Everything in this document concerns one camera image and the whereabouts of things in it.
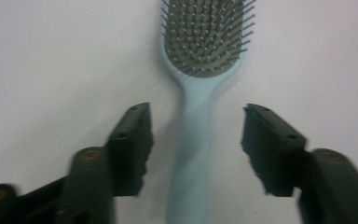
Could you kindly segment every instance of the hairbrush bristle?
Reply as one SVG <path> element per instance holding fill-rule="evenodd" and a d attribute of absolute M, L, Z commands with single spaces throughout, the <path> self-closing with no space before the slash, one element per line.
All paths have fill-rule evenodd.
<path fill-rule="evenodd" d="M 181 72 L 192 77 L 218 76 L 246 51 L 255 0 L 163 2 L 165 51 Z"/>

